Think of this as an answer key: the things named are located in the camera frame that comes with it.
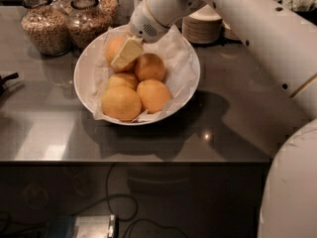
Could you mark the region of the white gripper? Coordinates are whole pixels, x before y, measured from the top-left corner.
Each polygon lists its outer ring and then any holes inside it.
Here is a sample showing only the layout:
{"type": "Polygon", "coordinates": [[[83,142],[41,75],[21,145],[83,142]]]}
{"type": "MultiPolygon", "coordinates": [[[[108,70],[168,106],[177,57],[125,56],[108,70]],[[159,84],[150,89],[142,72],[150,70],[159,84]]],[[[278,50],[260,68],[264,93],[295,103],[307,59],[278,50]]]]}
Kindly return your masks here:
{"type": "Polygon", "coordinates": [[[142,0],[135,8],[129,31],[136,37],[117,40],[118,48],[111,59],[115,69],[126,69],[143,53],[143,42],[155,43],[181,18],[202,8],[200,0],[142,0]]]}

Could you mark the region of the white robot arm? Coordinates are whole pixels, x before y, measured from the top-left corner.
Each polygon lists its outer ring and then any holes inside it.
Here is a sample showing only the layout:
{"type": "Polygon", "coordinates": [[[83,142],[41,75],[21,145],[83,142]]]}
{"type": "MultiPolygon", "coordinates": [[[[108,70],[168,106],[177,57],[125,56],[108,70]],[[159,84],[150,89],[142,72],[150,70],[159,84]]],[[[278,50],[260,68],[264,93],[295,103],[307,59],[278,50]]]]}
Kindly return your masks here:
{"type": "Polygon", "coordinates": [[[273,87],[310,119],[276,152],[264,186],[257,238],[317,238],[317,30],[274,0],[142,0],[128,23],[147,43],[210,5],[265,69],[273,87]]]}

